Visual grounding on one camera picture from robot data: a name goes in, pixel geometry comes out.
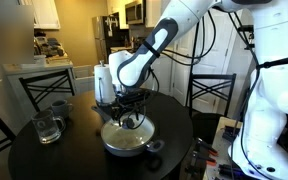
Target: tabletop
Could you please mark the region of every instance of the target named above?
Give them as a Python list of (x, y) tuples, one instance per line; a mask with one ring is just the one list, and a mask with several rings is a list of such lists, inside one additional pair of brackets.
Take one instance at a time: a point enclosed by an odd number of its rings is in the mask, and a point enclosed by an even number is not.
[(41, 144), (32, 122), (19, 132), (9, 154), (13, 179), (161, 179), (174, 168), (179, 170), (190, 148), (193, 130), (188, 111), (170, 96), (157, 94), (146, 110), (156, 127), (153, 140), (164, 140), (164, 148), (127, 158), (105, 150), (97, 133), (103, 121), (91, 110), (96, 105), (93, 91), (68, 101), (74, 110), (56, 142)]

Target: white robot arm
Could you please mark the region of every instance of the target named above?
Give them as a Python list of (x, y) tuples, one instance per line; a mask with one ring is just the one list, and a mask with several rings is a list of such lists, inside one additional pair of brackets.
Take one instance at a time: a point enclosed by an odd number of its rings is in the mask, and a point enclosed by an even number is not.
[[(225, 12), (251, 11), (258, 64), (288, 58), (288, 0), (172, 0), (133, 56), (127, 52), (110, 55), (116, 90), (140, 87), (159, 53), (212, 7)], [(288, 64), (256, 74), (252, 74), (252, 83), (258, 81), (248, 102), (244, 130), (234, 141), (233, 160), (249, 176), (288, 179), (288, 153), (276, 143), (288, 114)]]

